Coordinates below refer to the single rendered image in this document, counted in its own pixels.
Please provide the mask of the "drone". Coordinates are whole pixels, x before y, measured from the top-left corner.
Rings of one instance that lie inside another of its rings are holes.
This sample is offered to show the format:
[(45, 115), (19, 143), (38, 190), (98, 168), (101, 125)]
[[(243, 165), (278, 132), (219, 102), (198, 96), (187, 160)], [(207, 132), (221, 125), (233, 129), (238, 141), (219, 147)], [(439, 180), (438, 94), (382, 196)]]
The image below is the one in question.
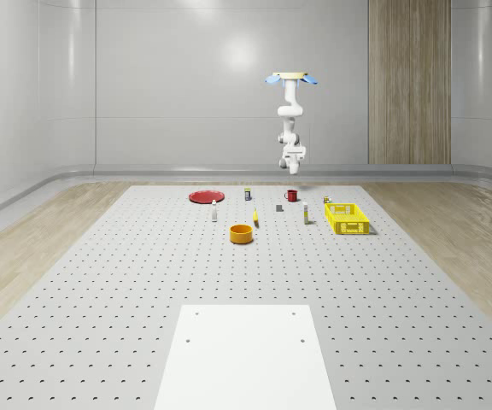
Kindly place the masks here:
[(274, 84), (279, 82), (280, 80), (300, 80), (313, 85), (316, 85), (318, 83), (318, 81), (314, 77), (303, 72), (273, 73), (272, 75), (265, 78), (265, 81), (268, 84)]

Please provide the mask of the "yellow basket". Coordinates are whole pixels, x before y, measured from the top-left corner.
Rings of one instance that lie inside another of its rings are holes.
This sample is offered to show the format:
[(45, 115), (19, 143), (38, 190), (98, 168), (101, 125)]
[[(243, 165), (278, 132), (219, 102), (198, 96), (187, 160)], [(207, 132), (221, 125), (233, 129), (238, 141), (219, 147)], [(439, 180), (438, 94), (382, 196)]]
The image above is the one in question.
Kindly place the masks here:
[(354, 203), (326, 203), (325, 217), (336, 234), (369, 233), (369, 219)]

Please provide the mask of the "red plate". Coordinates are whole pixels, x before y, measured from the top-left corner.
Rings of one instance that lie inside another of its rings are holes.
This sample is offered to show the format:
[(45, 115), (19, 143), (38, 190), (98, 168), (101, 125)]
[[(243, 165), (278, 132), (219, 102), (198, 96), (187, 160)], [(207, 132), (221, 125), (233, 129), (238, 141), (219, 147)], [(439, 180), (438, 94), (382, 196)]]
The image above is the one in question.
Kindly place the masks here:
[(217, 190), (198, 190), (189, 194), (189, 199), (194, 203), (211, 204), (221, 202), (225, 199), (225, 194)]

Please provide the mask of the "yellow bowl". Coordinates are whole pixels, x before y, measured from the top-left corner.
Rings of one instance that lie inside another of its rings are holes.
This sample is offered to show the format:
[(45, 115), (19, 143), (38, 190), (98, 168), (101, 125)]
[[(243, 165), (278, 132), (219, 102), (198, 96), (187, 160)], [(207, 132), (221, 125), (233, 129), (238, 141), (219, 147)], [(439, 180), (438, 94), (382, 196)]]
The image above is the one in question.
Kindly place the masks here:
[(232, 243), (246, 244), (253, 240), (253, 228), (250, 225), (232, 225), (229, 232)]

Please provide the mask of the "white board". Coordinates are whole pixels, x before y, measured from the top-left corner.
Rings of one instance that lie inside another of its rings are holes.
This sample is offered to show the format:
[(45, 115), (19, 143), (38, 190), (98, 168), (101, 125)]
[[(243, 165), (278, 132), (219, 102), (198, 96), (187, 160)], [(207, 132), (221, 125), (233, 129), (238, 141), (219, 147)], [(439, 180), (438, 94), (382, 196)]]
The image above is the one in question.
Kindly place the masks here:
[(307, 305), (184, 305), (155, 410), (336, 410)]

